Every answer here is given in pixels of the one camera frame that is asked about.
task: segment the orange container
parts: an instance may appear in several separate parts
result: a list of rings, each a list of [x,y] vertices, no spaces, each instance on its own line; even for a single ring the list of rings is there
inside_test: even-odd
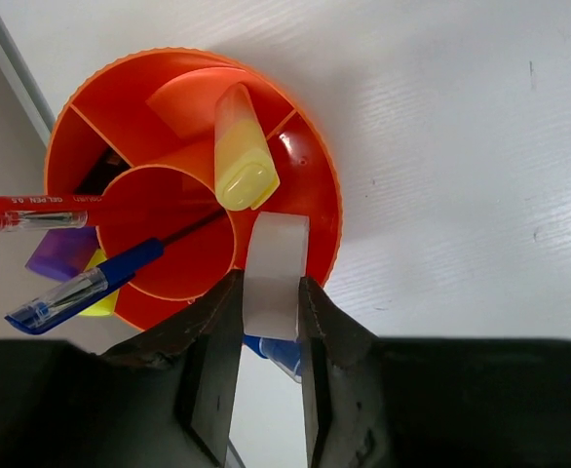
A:
[[[48,148],[49,194],[74,190],[102,151],[112,147],[132,168],[105,195],[214,198],[214,110],[232,85],[243,83],[267,138],[281,185],[258,211],[228,216],[167,248],[123,287],[117,314],[149,328],[205,293],[231,268],[244,268],[259,211],[310,218],[307,274],[323,284],[341,236],[339,184],[326,147],[302,109],[251,68],[216,54],[162,49],[121,58],[78,89],[65,105]],[[166,236],[204,213],[97,231],[106,256],[152,236]]]

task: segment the white eraser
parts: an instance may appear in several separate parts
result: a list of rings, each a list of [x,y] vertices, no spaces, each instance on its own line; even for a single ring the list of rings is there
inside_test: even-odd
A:
[[[298,284],[307,267],[309,218],[260,213],[248,245],[243,288],[245,333],[293,341]]]

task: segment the inner cylindrical compartment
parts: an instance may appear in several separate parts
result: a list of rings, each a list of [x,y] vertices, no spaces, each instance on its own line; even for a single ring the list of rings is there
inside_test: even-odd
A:
[[[154,213],[146,221],[100,226],[97,233],[108,258],[146,239],[163,239],[220,208],[213,192],[200,180],[180,168],[159,164],[123,173],[108,186],[104,196],[125,206],[169,206],[177,200],[214,200],[213,207],[200,210],[187,210],[180,204],[181,208]],[[234,244],[231,221],[224,215],[167,246],[162,257],[136,273],[131,285],[162,299],[200,296],[231,268]]]

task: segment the pen holder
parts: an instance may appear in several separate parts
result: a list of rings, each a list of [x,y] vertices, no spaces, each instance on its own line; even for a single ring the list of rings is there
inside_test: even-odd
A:
[[[106,197],[129,204],[151,197],[155,203],[171,197],[215,201],[215,104],[236,83],[248,89],[281,185],[258,211],[229,212],[171,245],[121,289],[116,312],[141,329],[205,293],[230,268],[244,268],[259,211],[308,216],[306,274],[324,284],[333,267],[342,206],[322,138],[284,90],[248,66],[216,54],[146,51],[121,58],[89,78],[58,116],[46,159],[47,193],[75,190],[101,154],[112,148],[131,168],[113,180]],[[110,257],[148,237],[172,234],[205,214],[167,214],[148,222],[100,227],[99,241]]]

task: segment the red pen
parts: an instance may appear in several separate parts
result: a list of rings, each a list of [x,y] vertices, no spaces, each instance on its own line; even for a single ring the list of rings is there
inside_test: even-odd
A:
[[[123,224],[153,213],[213,207],[215,200],[178,200],[158,206],[120,206],[96,195],[0,197],[0,232]]]

